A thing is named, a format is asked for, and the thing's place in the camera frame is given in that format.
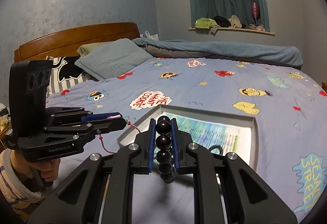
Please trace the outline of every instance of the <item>person's arm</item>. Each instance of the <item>person's arm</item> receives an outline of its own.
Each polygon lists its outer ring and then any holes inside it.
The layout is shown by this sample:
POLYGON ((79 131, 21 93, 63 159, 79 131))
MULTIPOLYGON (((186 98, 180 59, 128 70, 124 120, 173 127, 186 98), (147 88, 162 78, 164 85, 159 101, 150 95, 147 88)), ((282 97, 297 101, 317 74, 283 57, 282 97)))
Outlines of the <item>person's arm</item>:
POLYGON ((46 188, 35 189, 30 167, 41 170, 41 176, 52 181, 58 178, 59 163, 60 160, 29 163, 19 151, 10 149, 0 154, 0 189, 16 213, 46 196, 46 188))

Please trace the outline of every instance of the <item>bed sheet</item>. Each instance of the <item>bed sheet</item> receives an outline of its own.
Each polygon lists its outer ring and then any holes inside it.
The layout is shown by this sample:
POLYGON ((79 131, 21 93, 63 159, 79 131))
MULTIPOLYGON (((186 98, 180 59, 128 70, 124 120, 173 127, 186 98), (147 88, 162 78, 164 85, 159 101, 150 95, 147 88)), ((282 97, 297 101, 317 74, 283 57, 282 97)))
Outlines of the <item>bed sheet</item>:
MULTIPOLYGON (((47 99, 46 106, 81 106, 120 112, 132 123, 158 104, 256 117, 256 172, 300 222, 326 186, 327 94, 310 77, 289 68, 230 60, 152 58, 130 72, 87 81, 47 99)), ((103 136, 118 151, 123 131, 103 136)), ((57 186, 91 153, 107 153, 98 139, 81 154, 62 158, 57 186)), ((193 189, 164 184, 159 176, 134 178, 133 223, 192 223, 193 189)))

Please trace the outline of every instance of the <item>black cord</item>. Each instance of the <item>black cord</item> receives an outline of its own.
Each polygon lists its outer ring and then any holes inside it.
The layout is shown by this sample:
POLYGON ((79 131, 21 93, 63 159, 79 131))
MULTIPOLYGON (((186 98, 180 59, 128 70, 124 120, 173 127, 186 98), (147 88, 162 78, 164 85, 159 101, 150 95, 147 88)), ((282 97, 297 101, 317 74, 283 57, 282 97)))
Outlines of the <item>black cord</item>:
POLYGON ((209 151, 213 151, 214 149, 219 149, 219 155, 223 155, 223 148, 221 147, 221 145, 213 145, 209 148, 209 151))

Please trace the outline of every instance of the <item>windowsill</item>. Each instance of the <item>windowsill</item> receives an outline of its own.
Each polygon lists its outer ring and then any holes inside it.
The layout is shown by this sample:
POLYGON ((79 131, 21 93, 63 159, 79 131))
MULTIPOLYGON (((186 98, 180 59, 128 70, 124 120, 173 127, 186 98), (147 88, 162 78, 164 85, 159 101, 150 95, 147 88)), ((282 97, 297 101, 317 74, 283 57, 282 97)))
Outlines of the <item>windowsill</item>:
MULTIPOLYGON (((189 28, 189 31, 192 30, 203 30, 201 28, 189 28)), ((260 33, 260 34, 266 34, 266 35, 271 35, 275 36, 275 33, 272 32, 266 32, 266 31, 258 31, 258 30, 253 30, 253 29, 245 29, 245 28, 233 28, 233 27, 219 27, 218 30, 234 30, 234 31, 242 31, 242 32, 250 32, 250 33, 260 33)))

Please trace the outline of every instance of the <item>blue gripper pad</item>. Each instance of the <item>blue gripper pad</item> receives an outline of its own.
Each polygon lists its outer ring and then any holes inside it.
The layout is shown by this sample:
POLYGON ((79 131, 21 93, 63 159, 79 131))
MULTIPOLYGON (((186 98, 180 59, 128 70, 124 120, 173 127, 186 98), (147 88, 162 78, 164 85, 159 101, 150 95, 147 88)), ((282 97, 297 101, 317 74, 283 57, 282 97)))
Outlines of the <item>blue gripper pad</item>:
POLYGON ((179 152, 178 152, 178 145, 176 140, 176 127, 177 122, 176 119, 173 118, 170 120, 170 134, 171 134, 171 146, 173 148, 173 156, 174 156, 174 166, 176 169, 176 172, 179 172, 179 152))
POLYGON ((101 114, 90 114, 81 119, 82 124, 86 124, 92 120, 111 119, 111 118, 122 118, 123 116, 119 112, 112 113, 101 113, 101 114))
POLYGON ((148 173, 152 172, 153 166, 153 159, 154 159, 154 149, 156 148, 156 121, 155 119, 150 120, 149 125, 149 132, 150 132, 150 144, 149 144, 149 151, 148 151, 148 173))

